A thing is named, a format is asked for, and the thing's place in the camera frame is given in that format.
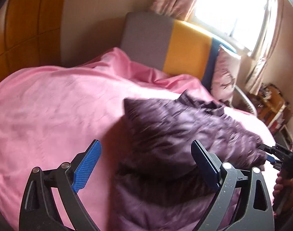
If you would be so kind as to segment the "person's right hand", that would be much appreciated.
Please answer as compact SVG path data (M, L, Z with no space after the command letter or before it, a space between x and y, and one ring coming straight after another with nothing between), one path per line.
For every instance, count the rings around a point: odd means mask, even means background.
M283 205L282 212L286 212L293 207L293 179L283 179L280 173L278 173L278 178L275 181L273 196L275 199L278 198L278 195L282 190L290 189L290 194L286 198L286 202Z

